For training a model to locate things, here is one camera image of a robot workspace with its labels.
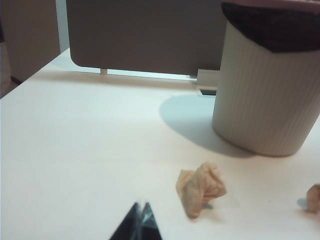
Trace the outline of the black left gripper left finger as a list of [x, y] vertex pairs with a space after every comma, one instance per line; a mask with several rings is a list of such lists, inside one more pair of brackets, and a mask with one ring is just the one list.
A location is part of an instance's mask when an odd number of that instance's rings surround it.
[[141, 208], [135, 202], [109, 239], [140, 240], [141, 238]]

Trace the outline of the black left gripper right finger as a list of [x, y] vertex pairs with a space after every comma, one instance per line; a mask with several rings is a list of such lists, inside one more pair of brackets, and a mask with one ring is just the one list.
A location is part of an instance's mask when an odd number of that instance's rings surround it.
[[154, 213], [149, 202], [146, 202], [141, 213], [141, 240], [162, 240]]

